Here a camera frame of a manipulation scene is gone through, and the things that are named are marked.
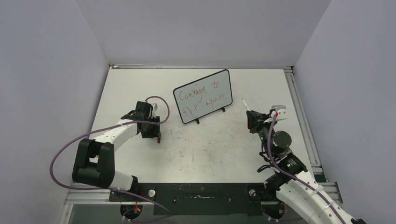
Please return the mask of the black framed whiteboard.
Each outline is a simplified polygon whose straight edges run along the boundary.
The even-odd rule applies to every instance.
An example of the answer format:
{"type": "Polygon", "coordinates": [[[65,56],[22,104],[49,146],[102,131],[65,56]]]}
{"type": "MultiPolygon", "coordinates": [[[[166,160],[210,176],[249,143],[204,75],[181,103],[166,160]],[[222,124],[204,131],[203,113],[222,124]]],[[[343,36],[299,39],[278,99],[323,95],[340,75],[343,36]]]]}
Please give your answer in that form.
{"type": "Polygon", "coordinates": [[[181,122],[188,124],[233,103],[230,71],[220,70],[173,90],[181,122]]]}

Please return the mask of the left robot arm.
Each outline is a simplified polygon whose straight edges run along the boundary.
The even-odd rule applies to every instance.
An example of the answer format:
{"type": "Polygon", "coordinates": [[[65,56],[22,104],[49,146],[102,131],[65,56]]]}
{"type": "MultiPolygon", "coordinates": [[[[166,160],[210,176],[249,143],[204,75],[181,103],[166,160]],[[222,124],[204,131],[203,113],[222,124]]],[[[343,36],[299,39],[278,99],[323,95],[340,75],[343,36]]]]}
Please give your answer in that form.
{"type": "Polygon", "coordinates": [[[102,189],[120,189],[128,201],[139,196],[138,178],[115,170],[115,151],[130,138],[161,140],[157,104],[138,101],[134,110],[122,116],[117,127],[94,139],[79,142],[72,171],[74,182],[102,189]]]}

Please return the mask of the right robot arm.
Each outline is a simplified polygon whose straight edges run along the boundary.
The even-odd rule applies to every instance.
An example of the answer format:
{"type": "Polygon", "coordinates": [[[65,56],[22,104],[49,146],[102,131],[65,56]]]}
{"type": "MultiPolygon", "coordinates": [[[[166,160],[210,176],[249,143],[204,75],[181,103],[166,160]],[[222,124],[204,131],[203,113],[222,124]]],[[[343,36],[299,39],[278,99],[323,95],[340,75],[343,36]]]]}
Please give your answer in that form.
{"type": "Polygon", "coordinates": [[[292,208],[309,224],[363,224],[338,205],[319,184],[305,164],[292,152],[291,136],[275,131],[275,125],[287,119],[283,105],[273,106],[268,114],[248,109],[247,128],[260,138],[260,156],[274,174],[264,181],[264,194],[270,200],[279,200],[292,208]]]}

